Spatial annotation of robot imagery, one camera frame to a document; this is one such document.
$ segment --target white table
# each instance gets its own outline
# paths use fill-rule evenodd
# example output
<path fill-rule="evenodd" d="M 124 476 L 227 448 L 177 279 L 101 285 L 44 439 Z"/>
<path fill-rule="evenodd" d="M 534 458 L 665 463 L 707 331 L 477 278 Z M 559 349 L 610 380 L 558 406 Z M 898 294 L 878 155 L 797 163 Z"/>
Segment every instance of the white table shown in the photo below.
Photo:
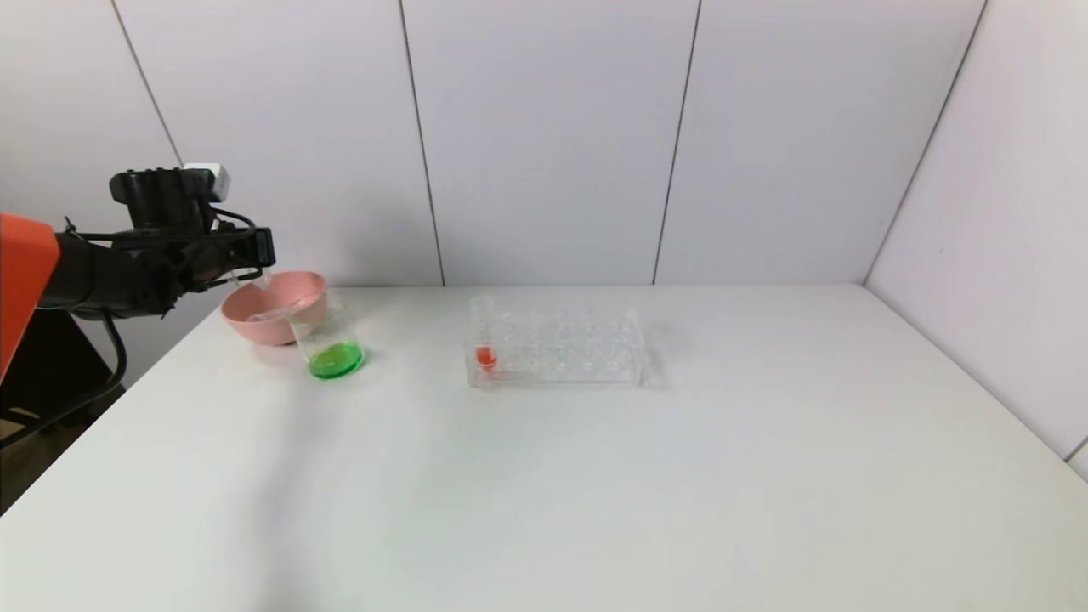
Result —
<path fill-rule="evenodd" d="M 633 305 L 653 388 L 466 384 L 469 290 L 318 381 L 213 314 L 0 518 L 0 610 L 1088 610 L 1088 486 L 855 286 Z"/>

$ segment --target white wall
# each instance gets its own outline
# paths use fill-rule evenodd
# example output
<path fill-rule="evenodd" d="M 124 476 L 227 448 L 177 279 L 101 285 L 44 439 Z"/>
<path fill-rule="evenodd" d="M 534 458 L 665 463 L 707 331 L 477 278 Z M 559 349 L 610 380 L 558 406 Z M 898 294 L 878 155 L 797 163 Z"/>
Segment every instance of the white wall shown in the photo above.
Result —
<path fill-rule="evenodd" d="M 1088 2 L 993 0 L 867 286 L 1060 455 L 1088 436 Z"/>
<path fill-rule="evenodd" d="M 405 0 L 446 281 L 648 284 L 696 0 Z"/>
<path fill-rule="evenodd" d="M 442 283 L 397 0 L 119 0 L 186 162 L 272 229 L 276 269 Z"/>
<path fill-rule="evenodd" d="M 0 209 L 85 231 L 131 228 L 110 176 L 177 158 L 108 0 L 0 2 Z M 210 313 L 222 292 L 188 296 L 164 320 L 120 321 L 132 384 Z M 81 321 L 107 364 L 101 323 Z"/>
<path fill-rule="evenodd" d="M 703 0 L 657 282 L 862 282 L 981 7 Z"/>

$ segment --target green liquid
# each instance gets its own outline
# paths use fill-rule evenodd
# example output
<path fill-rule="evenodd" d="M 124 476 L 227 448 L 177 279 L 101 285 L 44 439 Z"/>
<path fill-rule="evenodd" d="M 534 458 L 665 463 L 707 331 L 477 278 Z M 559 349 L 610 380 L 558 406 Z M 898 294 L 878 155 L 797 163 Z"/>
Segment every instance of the green liquid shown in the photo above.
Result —
<path fill-rule="evenodd" d="M 310 374 L 321 379 L 339 378 L 362 365 L 366 356 L 355 342 L 333 344 L 310 357 Z"/>

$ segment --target glass beaker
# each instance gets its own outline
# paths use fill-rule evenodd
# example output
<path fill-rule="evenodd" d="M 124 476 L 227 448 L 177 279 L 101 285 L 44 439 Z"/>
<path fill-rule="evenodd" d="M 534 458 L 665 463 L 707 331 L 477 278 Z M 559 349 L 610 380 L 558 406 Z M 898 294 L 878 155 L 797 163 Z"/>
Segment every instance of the glass beaker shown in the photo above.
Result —
<path fill-rule="evenodd" d="M 358 369 L 366 353 L 359 346 L 355 317 L 344 298 L 326 293 L 324 302 L 324 309 L 319 301 L 314 307 L 288 316 L 287 322 L 310 374 L 321 379 L 339 378 Z"/>

